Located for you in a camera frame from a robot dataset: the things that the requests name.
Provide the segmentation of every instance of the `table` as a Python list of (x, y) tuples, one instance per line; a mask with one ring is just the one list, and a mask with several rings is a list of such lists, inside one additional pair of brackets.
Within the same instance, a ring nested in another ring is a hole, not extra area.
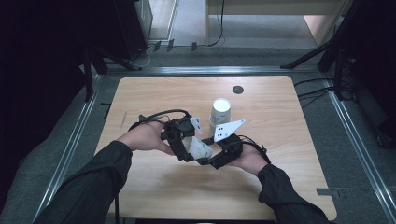
[[(233, 93), (241, 86), (241, 94)], [(232, 120), (245, 119), (237, 131), (264, 144), (272, 163), (285, 170), (296, 191), (335, 219), (318, 156), (291, 79), (274, 77), (127, 77), (120, 81), (97, 151), (127, 132), (139, 115), (185, 109), (201, 118), (204, 139), (215, 99), (231, 101)], [(170, 114), (170, 119), (183, 114)], [(128, 181), (120, 192), (120, 216), (170, 219), (274, 219), (258, 202), (256, 176), (235, 167), (200, 166), (159, 151), (134, 152)], [(114, 208), (109, 215), (114, 216)]]
[[(305, 21), (320, 46), (332, 34), (352, 0), (226, 0), (224, 15), (305, 15)], [(221, 15), (222, 0), (206, 0), (206, 44), (209, 16)]]

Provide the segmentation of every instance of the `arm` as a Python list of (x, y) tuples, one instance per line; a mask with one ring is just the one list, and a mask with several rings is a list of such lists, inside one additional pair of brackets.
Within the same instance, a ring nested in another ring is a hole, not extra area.
[(329, 223), (320, 208), (297, 194), (286, 173), (267, 164), (252, 146), (244, 145), (241, 157), (230, 165), (240, 167), (259, 178), (262, 184), (259, 201), (274, 210), (279, 224)]
[(124, 186), (132, 151), (158, 149), (172, 155), (161, 141), (163, 125), (141, 124), (99, 151), (67, 178), (34, 223), (104, 223), (108, 208)]

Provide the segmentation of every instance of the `hand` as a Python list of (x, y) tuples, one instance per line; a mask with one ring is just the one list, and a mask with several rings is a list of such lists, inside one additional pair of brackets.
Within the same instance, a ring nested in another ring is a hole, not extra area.
[(229, 165), (239, 167), (246, 172), (257, 175), (268, 163), (256, 148), (247, 144), (244, 144), (243, 146), (244, 148), (241, 156), (235, 161), (230, 162)]
[(174, 155), (172, 149), (161, 140), (163, 124), (157, 121), (143, 123), (125, 133), (117, 141), (127, 145), (132, 151), (158, 149)]

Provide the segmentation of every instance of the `black jacket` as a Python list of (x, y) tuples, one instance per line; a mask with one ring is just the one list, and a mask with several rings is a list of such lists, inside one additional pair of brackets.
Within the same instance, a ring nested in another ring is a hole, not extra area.
[[(123, 143), (111, 142), (61, 185), (34, 223), (104, 223), (126, 182), (132, 155)], [(284, 171), (269, 164), (258, 178), (262, 183), (259, 201), (274, 209), (277, 223), (329, 223), (318, 207), (294, 191)]]

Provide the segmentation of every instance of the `white cylinder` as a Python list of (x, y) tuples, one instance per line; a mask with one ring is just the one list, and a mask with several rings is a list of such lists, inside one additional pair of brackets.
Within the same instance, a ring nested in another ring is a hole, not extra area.
[(195, 160), (212, 157), (213, 149), (197, 137), (186, 137), (182, 142)]
[(231, 103), (224, 98), (216, 99), (212, 105), (211, 122), (215, 125), (228, 123), (231, 120)]

